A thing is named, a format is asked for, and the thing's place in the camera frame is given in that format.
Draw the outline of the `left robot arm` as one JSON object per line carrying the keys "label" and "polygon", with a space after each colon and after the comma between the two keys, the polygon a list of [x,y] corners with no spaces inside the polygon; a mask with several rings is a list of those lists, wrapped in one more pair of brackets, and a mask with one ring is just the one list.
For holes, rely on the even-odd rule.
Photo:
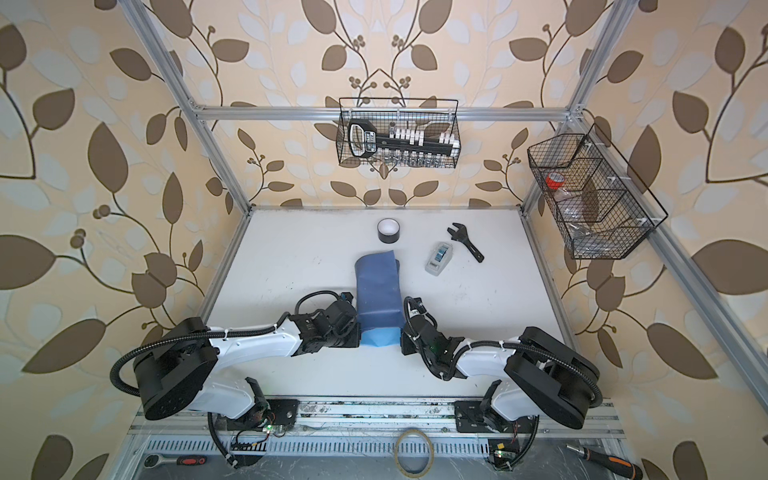
{"label": "left robot arm", "polygon": [[219,417],[247,431],[273,423],[269,403],[258,381],[225,375],[225,369],[265,358],[291,358],[323,348],[356,348],[361,330],[353,296],[329,291],[325,309],[283,313],[266,327],[209,328],[199,317],[188,318],[161,339],[120,357],[109,378],[119,391],[140,398],[148,420],[165,419],[191,409],[207,416],[211,439],[234,469],[242,461],[216,432]]}

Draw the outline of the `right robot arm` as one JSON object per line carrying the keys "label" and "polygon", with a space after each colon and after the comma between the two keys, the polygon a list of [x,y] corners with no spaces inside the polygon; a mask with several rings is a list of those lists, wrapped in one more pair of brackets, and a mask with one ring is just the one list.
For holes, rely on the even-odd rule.
{"label": "right robot arm", "polygon": [[442,381],[488,376],[493,379],[469,421],[525,443],[497,447],[491,465],[512,471],[533,446],[543,416],[570,429],[583,427],[589,410],[603,404],[598,368],[538,327],[511,340],[447,337],[426,310],[405,308],[401,335],[404,355],[417,354],[430,374]]}

